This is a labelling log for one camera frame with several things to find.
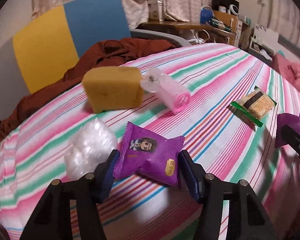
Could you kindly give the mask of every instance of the striped bedsheet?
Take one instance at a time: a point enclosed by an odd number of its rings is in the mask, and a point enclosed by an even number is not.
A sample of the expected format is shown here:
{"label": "striped bedsheet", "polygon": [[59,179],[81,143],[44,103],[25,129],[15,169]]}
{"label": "striped bedsheet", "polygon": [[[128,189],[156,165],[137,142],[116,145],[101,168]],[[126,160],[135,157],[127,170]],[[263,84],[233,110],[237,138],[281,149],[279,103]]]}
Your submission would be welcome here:
{"label": "striped bedsheet", "polygon": [[[142,72],[158,67],[185,85],[190,106],[173,115],[152,94],[138,109],[92,114],[82,85],[40,109],[0,143],[0,224],[19,239],[49,183],[67,181],[63,159],[69,138],[85,123],[102,119],[119,144],[127,121],[166,138],[184,135],[184,148],[221,180],[246,179],[282,236],[300,208],[300,160],[285,146],[274,148],[276,116],[299,114],[300,94],[255,57],[226,44],[202,44],[151,55],[126,64]],[[229,107],[257,85],[278,104],[253,127]],[[98,205],[108,240],[191,239],[201,207],[185,189],[165,187],[137,175],[116,181]],[[79,239],[75,202],[71,217]],[[220,238],[225,239],[228,202]]]}

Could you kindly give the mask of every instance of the purple snack package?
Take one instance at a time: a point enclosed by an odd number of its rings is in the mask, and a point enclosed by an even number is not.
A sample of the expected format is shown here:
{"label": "purple snack package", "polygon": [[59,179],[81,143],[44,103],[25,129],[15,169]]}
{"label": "purple snack package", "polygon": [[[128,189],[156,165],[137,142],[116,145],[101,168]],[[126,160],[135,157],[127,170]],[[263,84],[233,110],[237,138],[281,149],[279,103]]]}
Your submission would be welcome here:
{"label": "purple snack package", "polygon": [[177,156],[182,150],[184,140],[184,136],[166,139],[128,122],[113,176],[123,179],[138,172],[151,179],[177,187]]}
{"label": "purple snack package", "polygon": [[287,143],[281,137],[281,128],[287,124],[293,130],[295,130],[298,134],[300,134],[300,114],[296,116],[294,114],[278,114],[277,115],[277,132],[274,142],[274,147],[279,148],[281,146],[287,145]]}

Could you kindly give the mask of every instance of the gray chair armrest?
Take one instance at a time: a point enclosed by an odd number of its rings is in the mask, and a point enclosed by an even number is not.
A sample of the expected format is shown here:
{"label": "gray chair armrest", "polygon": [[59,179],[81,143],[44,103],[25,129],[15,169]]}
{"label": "gray chair armrest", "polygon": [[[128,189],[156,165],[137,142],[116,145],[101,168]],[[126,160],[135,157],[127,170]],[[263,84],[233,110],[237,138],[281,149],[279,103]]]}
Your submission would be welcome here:
{"label": "gray chair armrest", "polygon": [[191,44],[184,38],[167,33],[159,33],[155,31],[139,29],[130,29],[130,32],[132,38],[143,38],[149,40],[167,40],[171,44],[175,45],[177,48],[191,46]]}

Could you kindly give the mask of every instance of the yellow cushion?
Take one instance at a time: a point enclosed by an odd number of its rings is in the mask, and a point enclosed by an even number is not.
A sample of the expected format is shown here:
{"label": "yellow cushion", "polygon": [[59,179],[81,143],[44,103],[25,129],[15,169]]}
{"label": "yellow cushion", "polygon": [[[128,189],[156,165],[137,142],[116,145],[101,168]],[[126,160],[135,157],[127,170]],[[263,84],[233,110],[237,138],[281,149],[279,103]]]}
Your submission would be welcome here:
{"label": "yellow cushion", "polygon": [[58,81],[79,60],[63,6],[53,8],[19,31],[13,38],[13,48],[31,93]]}

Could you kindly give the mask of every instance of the pink plastic roller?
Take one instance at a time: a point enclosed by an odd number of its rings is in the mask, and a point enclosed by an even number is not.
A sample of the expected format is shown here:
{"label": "pink plastic roller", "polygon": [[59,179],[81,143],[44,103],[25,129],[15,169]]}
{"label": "pink plastic roller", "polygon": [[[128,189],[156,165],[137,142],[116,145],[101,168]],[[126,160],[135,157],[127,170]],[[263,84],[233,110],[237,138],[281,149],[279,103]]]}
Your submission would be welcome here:
{"label": "pink plastic roller", "polygon": [[190,103],[190,91],[156,67],[146,71],[140,86],[145,91],[155,93],[174,114],[184,110]]}

